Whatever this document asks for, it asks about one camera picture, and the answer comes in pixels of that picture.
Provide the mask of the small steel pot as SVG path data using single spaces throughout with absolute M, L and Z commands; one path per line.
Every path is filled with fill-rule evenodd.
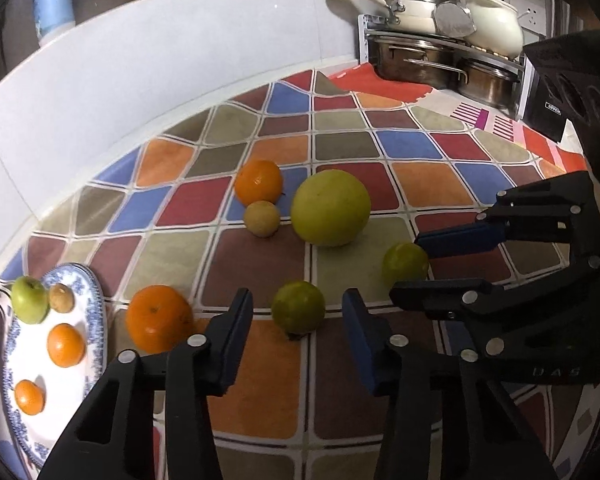
M 460 69 L 465 76 L 457 84 L 459 94 L 501 110 L 514 106 L 516 74 L 470 58 L 460 61 Z

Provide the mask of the small tan fruit behind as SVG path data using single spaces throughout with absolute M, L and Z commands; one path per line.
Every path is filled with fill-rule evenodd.
M 280 214 L 277 207 L 266 200 L 250 204 L 244 213 L 246 229 L 257 237 L 270 237 L 279 228 Z

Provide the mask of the large yellow-green pomelo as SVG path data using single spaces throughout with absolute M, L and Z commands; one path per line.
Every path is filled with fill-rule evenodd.
M 372 201 L 365 185 L 343 170 L 308 177 L 294 193 L 290 218 L 294 232 L 318 247 L 353 242 L 366 227 Z

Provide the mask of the green apple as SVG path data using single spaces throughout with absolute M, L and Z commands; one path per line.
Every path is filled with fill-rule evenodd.
M 12 308 L 21 322 L 42 323 L 50 308 L 42 282 L 27 275 L 17 278 L 12 284 Z

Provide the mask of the colourful diamond pattern tablecloth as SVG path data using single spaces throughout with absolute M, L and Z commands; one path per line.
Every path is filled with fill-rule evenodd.
M 288 220 L 268 238 L 242 221 L 234 181 L 250 160 L 284 177 L 277 207 L 289 214 L 308 177 L 353 174 L 372 201 L 350 245 L 303 243 Z M 67 262 L 88 266 L 104 293 L 107 353 L 130 348 L 126 309 L 142 288 L 178 290 L 199 326 L 250 289 L 254 319 L 236 384 L 209 402 L 227 479 L 369 479 L 386 412 L 358 380 L 342 329 L 340 298 L 357 288 L 370 310 L 428 349 L 468 344 L 460 326 L 388 305 L 381 261 L 394 244 L 457 226 L 498 192 L 564 174 L 522 146 L 418 105 L 343 90 L 307 70 L 215 104 L 170 115 L 53 209 L 35 218 L 0 262 L 0 457 L 20 479 L 38 474 L 9 430 L 1 394 L 10 285 Z M 288 336 L 271 304 L 285 284 L 324 295 L 317 330 Z

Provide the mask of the small orange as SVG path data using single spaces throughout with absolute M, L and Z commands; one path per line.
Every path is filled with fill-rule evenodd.
M 46 350 L 50 360 L 59 367 L 68 368 L 79 364 L 85 353 L 80 332 L 72 325 L 61 323 L 47 335 Z
M 20 411 L 29 416 L 42 413 L 45 406 L 45 392 L 35 382 L 23 379 L 14 389 L 16 404 Z

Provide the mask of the brown kiwi front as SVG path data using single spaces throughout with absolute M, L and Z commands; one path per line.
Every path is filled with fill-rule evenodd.
M 53 284 L 48 290 L 48 303 L 50 308 L 58 313 L 71 312 L 74 308 L 72 289 L 62 283 Z

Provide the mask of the metal pot rack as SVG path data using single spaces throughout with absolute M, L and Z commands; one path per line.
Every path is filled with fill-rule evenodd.
M 358 53 L 385 80 L 453 90 L 511 118 L 524 108 L 524 64 L 464 41 L 392 30 L 385 18 L 361 14 Z

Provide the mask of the large steel pot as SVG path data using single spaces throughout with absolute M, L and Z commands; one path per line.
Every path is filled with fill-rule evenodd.
M 453 89 L 465 76 L 455 66 L 455 52 L 427 40 L 372 37 L 370 64 L 385 80 L 428 84 L 436 89 Z

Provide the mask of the black knife block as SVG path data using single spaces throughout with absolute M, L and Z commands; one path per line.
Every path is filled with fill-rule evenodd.
M 526 61 L 519 101 L 522 122 L 547 139 L 560 143 L 570 122 L 559 104 L 538 72 Z

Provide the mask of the blue white pump bottle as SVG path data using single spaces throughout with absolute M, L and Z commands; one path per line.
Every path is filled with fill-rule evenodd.
M 76 26 L 72 0 L 33 0 L 38 44 L 43 47 Z

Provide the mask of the blue white oval plate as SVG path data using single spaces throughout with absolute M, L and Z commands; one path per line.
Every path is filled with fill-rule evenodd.
M 43 467 L 107 364 L 106 306 L 95 274 L 83 264 L 64 263 L 44 274 L 40 284 L 45 289 L 56 284 L 70 288 L 73 308 L 68 313 L 49 310 L 41 322 L 27 324 L 12 306 L 7 306 L 1 372 L 9 430 L 36 468 Z M 47 351 L 47 336 L 59 324 L 68 324 L 81 335 L 84 353 L 76 365 L 58 366 Z M 22 380 L 33 382 L 43 391 L 41 413 L 28 415 L 18 406 L 15 388 Z

